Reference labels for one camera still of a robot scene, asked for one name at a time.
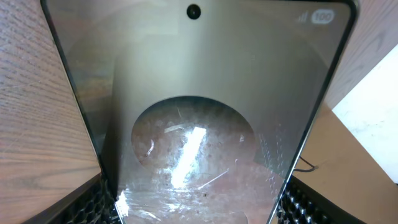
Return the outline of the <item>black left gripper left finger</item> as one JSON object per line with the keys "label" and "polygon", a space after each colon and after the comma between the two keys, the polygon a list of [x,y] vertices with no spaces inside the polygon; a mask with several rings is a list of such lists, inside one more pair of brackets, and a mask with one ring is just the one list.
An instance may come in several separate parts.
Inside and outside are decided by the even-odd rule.
{"label": "black left gripper left finger", "polygon": [[108,180],[97,175],[25,224],[121,224]]}

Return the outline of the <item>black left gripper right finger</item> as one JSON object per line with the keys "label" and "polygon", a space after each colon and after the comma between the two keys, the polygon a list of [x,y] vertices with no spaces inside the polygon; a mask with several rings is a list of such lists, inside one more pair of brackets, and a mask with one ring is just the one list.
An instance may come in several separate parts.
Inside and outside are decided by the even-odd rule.
{"label": "black left gripper right finger", "polygon": [[291,177],[276,209],[278,224],[364,224],[327,198]]}

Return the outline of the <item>Galaxy smartphone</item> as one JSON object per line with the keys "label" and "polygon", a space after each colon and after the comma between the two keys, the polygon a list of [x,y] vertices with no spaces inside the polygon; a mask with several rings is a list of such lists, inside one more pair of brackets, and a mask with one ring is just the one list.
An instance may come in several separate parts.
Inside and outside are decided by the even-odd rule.
{"label": "Galaxy smartphone", "polygon": [[357,1],[42,1],[121,223],[270,223]]}

